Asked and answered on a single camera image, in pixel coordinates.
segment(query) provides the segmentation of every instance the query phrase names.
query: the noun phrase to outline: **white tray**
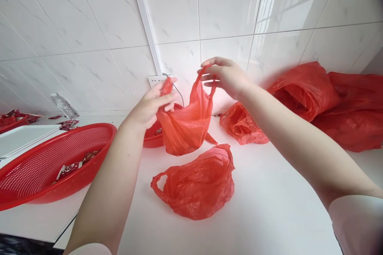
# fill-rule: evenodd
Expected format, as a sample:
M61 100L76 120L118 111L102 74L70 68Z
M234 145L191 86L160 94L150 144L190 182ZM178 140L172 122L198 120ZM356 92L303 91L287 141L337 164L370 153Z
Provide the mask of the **white tray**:
M0 135L0 160L57 131L60 125L21 126Z

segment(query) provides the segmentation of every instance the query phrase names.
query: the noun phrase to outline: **electrical outlet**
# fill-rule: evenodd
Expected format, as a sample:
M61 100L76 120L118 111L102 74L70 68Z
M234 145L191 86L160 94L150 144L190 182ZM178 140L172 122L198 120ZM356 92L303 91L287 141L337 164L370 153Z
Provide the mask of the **electrical outlet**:
M168 76L149 76L148 80L149 80L150 87L153 88L159 82L166 81L167 77Z

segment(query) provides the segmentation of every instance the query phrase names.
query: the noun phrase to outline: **crumpled plastic bag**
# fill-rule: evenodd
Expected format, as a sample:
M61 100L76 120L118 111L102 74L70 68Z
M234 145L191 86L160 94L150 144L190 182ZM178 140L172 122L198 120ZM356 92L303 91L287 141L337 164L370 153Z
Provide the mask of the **crumpled plastic bag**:
M218 143L207 133L213 109L213 95L216 86L211 88L210 95L204 91L201 76L205 66L199 73L190 93L190 104L179 110L166 112L160 108L157 119L162 126L166 152L171 155L184 155L197 150L204 140L217 145ZM161 95L172 91L170 78L164 84Z
M153 177L150 186L174 213L202 220L213 216L233 196L234 169L230 146L220 144L190 163L170 167ZM157 182L164 175L168 178L161 191Z
M240 102L233 104L221 115L219 124L240 145L248 143L265 144L270 141Z
M339 105L312 124L342 148L361 152L383 142L383 76L328 73L341 98Z
M284 73L268 91L301 118L311 122L335 107L340 99L326 70L318 62L296 66Z

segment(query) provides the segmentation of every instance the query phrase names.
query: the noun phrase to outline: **power cord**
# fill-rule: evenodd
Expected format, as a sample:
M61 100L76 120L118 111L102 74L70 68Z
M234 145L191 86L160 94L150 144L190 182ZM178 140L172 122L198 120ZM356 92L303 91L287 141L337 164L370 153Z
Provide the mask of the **power cord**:
M166 73L162 73L162 75L163 75L163 76L167 76L167 77L169 77L169 75L166 74ZM182 99L182 106L185 107L185 104L184 104L184 98L183 98L182 94L181 94L180 91L177 89L177 87L176 87L176 85L175 85L174 83L173 83L173 86L174 86L174 88L177 90L177 92L180 94L181 99Z

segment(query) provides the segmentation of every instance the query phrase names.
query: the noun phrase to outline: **hand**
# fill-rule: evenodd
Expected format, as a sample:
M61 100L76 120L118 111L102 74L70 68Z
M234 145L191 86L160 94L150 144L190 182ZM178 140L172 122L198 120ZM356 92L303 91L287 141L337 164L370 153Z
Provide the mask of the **hand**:
M214 76L217 80L218 88L222 88L234 100L239 100L239 95L248 86L253 85L246 73L241 70L239 65L233 60L214 57L206 60L201 64L201 67L212 64L213 66L205 70L205 76L201 77L201 81L213 80ZM212 82L204 83L205 86L213 86Z
M171 78L171 80L174 83L177 78ZM126 119L134 124L138 124L143 129L148 129L156 122L156 113L160 107L165 106L165 111L173 110L177 94L170 93L160 96L163 85L164 82L159 83L147 92Z

